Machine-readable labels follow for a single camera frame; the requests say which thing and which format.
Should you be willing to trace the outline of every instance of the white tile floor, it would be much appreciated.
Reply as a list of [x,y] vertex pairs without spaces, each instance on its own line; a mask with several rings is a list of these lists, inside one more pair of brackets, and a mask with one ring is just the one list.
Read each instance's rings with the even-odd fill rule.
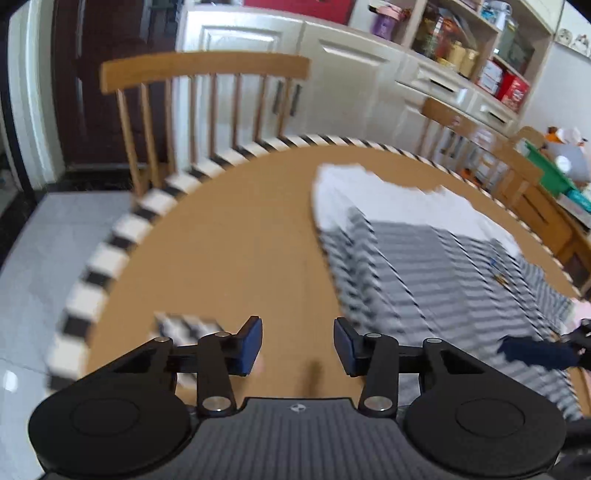
[[48,194],[0,272],[0,480],[42,474],[27,421],[44,397],[48,347],[71,286],[130,205],[125,192]]

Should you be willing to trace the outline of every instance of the metal screw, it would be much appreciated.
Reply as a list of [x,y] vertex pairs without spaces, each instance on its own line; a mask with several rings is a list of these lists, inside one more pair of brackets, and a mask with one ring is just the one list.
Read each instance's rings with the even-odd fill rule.
[[209,411],[223,411],[229,409],[232,402],[229,398],[214,396],[203,400],[202,405]]
[[363,401],[366,408],[373,411],[384,411],[392,408],[392,400],[386,397],[376,395],[374,397],[368,397]]

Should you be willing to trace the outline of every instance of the white wall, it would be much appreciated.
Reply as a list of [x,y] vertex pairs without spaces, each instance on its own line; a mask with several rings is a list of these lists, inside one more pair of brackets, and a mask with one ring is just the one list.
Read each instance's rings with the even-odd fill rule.
[[577,127],[591,140],[591,60],[556,43],[550,48],[520,126],[531,125],[543,133],[551,126]]
[[10,19],[8,81],[22,159],[34,189],[64,172],[51,87],[54,0],[30,0]]

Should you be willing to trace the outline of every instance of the drawer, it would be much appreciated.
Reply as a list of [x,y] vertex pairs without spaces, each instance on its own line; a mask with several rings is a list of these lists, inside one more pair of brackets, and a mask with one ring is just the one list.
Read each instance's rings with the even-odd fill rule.
[[517,121],[515,112],[502,106],[493,97],[479,92],[475,92],[466,113],[503,135],[509,135]]
[[457,73],[426,58],[409,53],[398,74],[398,81],[461,111],[466,111],[476,93],[474,86]]

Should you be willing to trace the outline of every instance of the jar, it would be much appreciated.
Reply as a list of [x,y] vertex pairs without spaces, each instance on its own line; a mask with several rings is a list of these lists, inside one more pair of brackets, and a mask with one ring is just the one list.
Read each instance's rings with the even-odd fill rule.
[[478,55],[480,54],[476,50],[466,50],[466,54],[464,55],[462,64],[460,65],[460,75],[465,78],[470,78],[472,70],[474,69],[474,65],[476,64],[476,60],[478,59]]
[[371,33],[385,40],[392,40],[394,28],[404,20],[404,10],[396,5],[384,5],[378,8],[378,15]]

